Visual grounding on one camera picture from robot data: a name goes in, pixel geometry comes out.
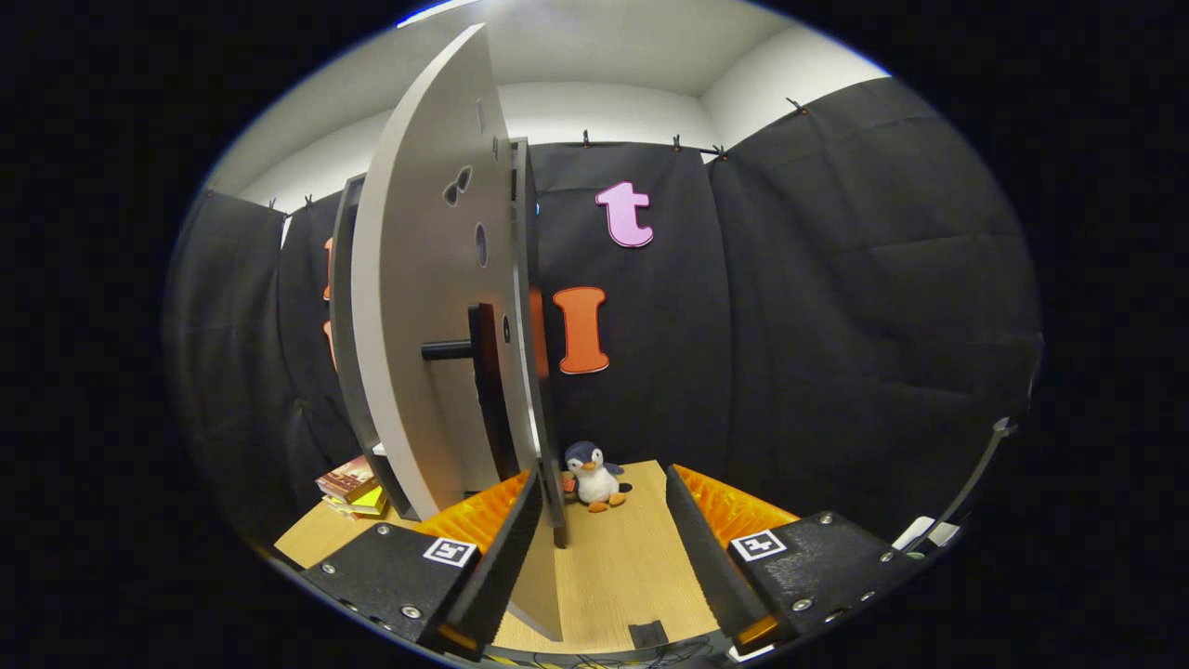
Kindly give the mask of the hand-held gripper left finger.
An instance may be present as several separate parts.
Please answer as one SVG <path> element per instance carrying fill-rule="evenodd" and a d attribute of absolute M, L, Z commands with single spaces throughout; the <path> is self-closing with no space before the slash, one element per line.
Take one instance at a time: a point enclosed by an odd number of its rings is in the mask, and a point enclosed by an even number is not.
<path fill-rule="evenodd" d="M 501 631 L 542 513 L 522 471 L 415 528 L 378 522 L 301 576 L 383 635 L 478 661 Z"/>

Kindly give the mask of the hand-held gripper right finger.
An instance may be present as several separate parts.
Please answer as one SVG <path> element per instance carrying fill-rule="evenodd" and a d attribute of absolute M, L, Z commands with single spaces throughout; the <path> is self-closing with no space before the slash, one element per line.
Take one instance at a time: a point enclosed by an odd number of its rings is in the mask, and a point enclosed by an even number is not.
<path fill-rule="evenodd" d="M 680 465 L 665 476 L 702 597 L 742 655 L 828 635 L 930 563 L 833 511 L 798 517 Z"/>

